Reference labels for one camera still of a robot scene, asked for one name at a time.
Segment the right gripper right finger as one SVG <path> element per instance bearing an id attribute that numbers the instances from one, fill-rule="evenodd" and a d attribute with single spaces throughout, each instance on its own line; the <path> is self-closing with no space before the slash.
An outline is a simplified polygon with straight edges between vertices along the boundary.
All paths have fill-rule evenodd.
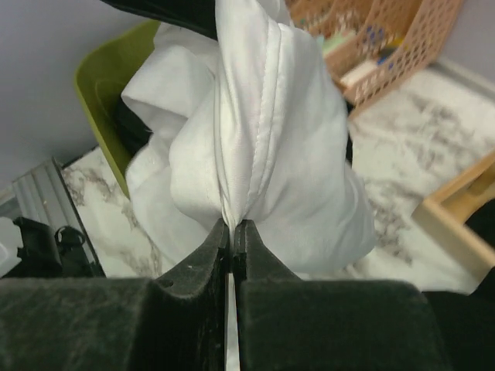
<path id="1" fill-rule="evenodd" d="M 244 221 L 234 234 L 243 370 L 448 370 L 425 296 L 400 281 L 304 281 Z"/>

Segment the white shirt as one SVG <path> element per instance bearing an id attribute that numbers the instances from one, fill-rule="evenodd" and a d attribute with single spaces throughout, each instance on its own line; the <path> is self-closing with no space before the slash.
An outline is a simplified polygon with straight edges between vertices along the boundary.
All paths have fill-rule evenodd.
<path id="1" fill-rule="evenodd" d="M 218 220 L 254 221 L 298 274 L 366 256 L 374 217 L 319 44 L 282 1 L 218 1 L 216 21 L 217 40 L 161 24 L 122 92 L 152 131 L 125 175 L 137 221 L 169 265 Z"/>

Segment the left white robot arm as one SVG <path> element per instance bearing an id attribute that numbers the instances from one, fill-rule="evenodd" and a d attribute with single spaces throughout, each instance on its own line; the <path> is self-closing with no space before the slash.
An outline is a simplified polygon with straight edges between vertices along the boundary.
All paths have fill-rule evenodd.
<path id="1" fill-rule="evenodd" d="M 103 277 L 85 235 L 25 217 L 1 218 L 2 278 Z"/>

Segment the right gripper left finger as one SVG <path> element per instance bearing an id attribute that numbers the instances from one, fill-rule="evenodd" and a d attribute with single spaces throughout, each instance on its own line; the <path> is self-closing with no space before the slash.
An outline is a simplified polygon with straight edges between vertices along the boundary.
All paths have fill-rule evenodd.
<path id="1" fill-rule="evenodd" d="M 222 370 L 228 228 L 156 279 L 1 282 L 3 370 Z"/>

